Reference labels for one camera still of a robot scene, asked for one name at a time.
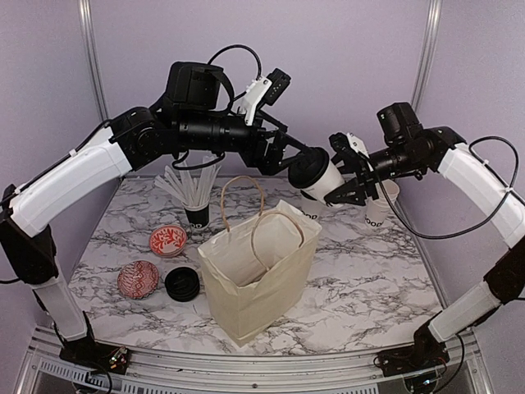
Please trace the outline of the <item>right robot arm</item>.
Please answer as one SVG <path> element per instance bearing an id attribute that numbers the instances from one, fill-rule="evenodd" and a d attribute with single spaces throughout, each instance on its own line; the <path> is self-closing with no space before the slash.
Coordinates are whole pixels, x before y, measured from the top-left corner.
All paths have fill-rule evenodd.
<path id="1" fill-rule="evenodd" d="M 481 323 L 499 307 L 518 300 L 524 292 L 524 200 L 512 181 L 503 181 L 469 144 L 448 126 L 426 128 L 409 103 L 393 103 L 377 113 L 386 148 L 367 153 L 351 136 L 338 132 L 329 138 L 354 179 L 331 188 L 332 204 L 364 204 L 378 198 L 387 179 L 422 178 L 439 174 L 481 213 L 484 223 L 498 231 L 507 250 L 483 279 L 414 334 L 406 360 L 422 368 L 438 354 L 438 343 Z"/>

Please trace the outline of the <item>cream paper bag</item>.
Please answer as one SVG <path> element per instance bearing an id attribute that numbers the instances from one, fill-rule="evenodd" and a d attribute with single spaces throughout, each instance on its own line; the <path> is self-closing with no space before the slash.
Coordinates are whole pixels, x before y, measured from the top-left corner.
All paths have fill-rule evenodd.
<path id="1" fill-rule="evenodd" d="M 272 325 L 301 298 L 321 225 L 284 200 L 198 247 L 212 317 L 239 347 Z"/>

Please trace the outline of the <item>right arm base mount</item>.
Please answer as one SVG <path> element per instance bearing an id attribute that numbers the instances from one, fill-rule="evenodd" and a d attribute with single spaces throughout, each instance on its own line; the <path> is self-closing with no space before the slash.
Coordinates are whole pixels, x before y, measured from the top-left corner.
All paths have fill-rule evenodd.
<path id="1" fill-rule="evenodd" d="M 430 320 L 415 331 L 412 345 L 377 353 L 373 363 L 382 371 L 384 377 L 429 369 L 450 361 L 445 343 L 434 338 L 429 324 Z"/>

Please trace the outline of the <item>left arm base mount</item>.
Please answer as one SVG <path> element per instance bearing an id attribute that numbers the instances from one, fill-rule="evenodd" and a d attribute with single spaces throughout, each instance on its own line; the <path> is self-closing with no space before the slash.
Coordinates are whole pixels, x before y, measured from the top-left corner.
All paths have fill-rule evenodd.
<path id="1" fill-rule="evenodd" d="M 125 375 L 131 356 L 130 349 L 126 346 L 109 345 L 96 341 L 89 318 L 85 312 L 83 315 L 87 327 L 87 336 L 81 339 L 68 341 L 58 331 L 57 325 L 53 325 L 62 344 L 60 359 L 95 368 L 101 372 Z"/>

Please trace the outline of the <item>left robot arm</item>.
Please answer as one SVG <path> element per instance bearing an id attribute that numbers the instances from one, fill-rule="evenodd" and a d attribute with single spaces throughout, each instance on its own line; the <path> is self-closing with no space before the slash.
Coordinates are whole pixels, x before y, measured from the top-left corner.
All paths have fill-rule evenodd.
<path id="1" fill-rule="evenodd" d="M 290 165 L 287 146 L 306 146 L 276 122 L 263 128 L 263 111 L 287 89 L 289 75 L 274 70 L 258 76 L 241 96 L 220 66 L 175 62 L 167 87 L 150 107 L 136 107 L 98 126 L 88 139 L 22 186 L 5 189 L 1 211 L 1 245 L 16 276 L 31 286 L 62 338 L 84 364 L 103 359 L 85 313 L 74 301 L 56 262 L 51 221 L 93 190 L 139 170 L 164 155 L 191 150 L 223 155 L 237 153 L 247 167 L 275 175 Z M 227 108 L 217 110 L 221 89 L 230 94 Z"/>

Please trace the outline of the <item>white paper coffee cup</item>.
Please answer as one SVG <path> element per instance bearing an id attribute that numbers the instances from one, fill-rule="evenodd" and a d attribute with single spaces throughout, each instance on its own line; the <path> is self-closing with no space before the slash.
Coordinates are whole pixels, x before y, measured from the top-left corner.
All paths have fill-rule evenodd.
<path id="1" fill-rule="evenodd" d="M 303 196 L 301 198 L 301 211 L 312 220 L 318 220 L 324 209 L 324 205 L 316 199 Z"/>

